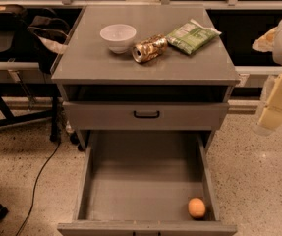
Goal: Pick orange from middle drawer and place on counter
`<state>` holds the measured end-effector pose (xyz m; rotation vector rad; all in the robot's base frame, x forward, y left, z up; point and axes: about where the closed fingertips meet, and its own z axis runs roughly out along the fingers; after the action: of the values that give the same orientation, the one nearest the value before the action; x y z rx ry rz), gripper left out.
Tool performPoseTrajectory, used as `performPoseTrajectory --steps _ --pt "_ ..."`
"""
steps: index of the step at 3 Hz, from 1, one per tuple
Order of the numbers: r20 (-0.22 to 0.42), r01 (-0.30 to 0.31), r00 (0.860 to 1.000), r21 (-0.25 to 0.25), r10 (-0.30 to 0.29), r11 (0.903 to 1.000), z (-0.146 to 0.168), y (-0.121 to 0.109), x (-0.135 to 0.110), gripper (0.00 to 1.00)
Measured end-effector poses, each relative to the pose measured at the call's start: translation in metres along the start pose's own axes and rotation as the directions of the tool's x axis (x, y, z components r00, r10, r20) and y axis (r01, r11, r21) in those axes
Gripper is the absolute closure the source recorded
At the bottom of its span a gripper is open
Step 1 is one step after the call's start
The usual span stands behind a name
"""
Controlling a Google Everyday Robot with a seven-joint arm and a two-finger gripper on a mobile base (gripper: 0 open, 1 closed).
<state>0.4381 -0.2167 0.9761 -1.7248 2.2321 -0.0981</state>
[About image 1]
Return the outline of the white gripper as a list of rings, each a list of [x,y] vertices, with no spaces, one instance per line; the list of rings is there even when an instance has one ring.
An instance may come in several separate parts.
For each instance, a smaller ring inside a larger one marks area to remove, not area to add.
[[[258,52],[272,52],[275,63],[282,65],[282,20],[277,28],[270,29],[257,39],[252,49]],[[272,134],[282,124],[282,73],[269,76],[264,84],[258,104],[254,131],[262,136]]]

